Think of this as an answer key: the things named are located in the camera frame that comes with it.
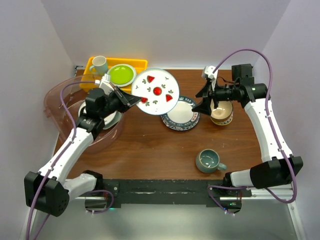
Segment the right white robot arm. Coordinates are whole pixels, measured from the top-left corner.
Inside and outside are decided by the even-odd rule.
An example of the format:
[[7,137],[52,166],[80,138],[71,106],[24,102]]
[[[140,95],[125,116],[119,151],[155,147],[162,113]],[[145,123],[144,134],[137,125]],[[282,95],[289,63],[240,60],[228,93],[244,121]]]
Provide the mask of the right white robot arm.
[[235,196],[241,187],[266,189],[288,185],[303,166],[300,156],[294,156],[286,144],[272,111],[271,98],[264,83],[255,83],[251,64],[231,68],[230,85],[218,85],[214,66],[206,66],[202,77],[204,87],[196,94],[202,101],[193,112],[211,115],[221,101],[237,101],[248,115],[261,152],[262,162],[247,170],[228,172],[222,182],[223,192]]

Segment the dark floral plate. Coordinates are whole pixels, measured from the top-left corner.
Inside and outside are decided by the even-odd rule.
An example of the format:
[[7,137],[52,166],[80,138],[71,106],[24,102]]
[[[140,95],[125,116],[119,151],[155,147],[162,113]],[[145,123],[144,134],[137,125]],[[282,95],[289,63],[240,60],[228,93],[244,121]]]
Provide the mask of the dark floral plate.
[[169,124],[164,118],[161,118],[161,120],[164,123],[164,125],[169,129],[183,132],[183,131],[188,131],[194,128],[198,124],[200,118],[198,117],[194,122],[191,123],[191,125],[185,126],[185,127],[173,126],[172,124]]

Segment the watermelon plate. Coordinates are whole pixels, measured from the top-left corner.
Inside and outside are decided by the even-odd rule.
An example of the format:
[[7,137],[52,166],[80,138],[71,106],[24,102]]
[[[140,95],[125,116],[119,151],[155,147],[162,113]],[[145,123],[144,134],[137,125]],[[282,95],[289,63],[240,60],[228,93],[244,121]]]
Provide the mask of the watermelon plate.
[[159,116],[171,111],[180,97],[176,78],[160,68],[148,68],[139,73],[131,84],[131,94],[141,98],[136,105],[142,112]]
[[[79,109],[78,109],[78,116],[80,116],[81,114],[81,110],[83,111],[83,113],[86,113],[85,110],[86,107],[86,103],[85,101],[80,105]],[[104,118],[104,130],[111,128],[114,124],[117,123],[116,120],[119,120],[120,115],[118,115],[118,112],[115,111],[114,113],[112,113],[111,115],[107,116]]]

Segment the light blue divided plate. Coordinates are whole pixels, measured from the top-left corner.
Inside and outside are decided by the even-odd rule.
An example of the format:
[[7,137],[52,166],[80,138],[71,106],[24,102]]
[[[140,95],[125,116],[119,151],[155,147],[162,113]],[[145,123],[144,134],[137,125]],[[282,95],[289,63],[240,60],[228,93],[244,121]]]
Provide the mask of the light blue divided plate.
[[118,111],[115,111],[108,117],[104,118],[104,127],[103,130],[107,130],[117,124],[122,118],[122,114]]

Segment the green rim lettered plate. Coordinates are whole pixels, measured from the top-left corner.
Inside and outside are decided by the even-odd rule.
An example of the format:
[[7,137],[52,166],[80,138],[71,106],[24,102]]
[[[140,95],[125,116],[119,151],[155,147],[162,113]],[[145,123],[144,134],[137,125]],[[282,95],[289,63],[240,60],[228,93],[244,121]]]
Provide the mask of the green rim lettered plate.
[[170,125],[175,127],[187,127],[192,124],[197,118],[200,118],[198,112],[192,112],[192,108],[196,103],[187,96],[180,96],[175,107],[161,115]]

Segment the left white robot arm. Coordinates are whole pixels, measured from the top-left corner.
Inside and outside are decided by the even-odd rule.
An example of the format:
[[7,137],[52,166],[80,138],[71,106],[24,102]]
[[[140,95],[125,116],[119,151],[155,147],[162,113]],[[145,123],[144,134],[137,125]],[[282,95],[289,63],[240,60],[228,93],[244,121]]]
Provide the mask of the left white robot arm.
[[141,100],[141,97],[128,94],[118,87],[109,93],[101,88],[88,92],[85,109],[80,111],[80,116],[73,123],[67,140],[45,166],[38,172],[30,171],[24,178],[26,205],[31,212],[39,210],[58,217],[75,198],[86,193],[99,196],[105,191],[100,173],[86,170],[71,180],[67,180],[67,176],[103,130],[105,118],[115,112],[124,113]]

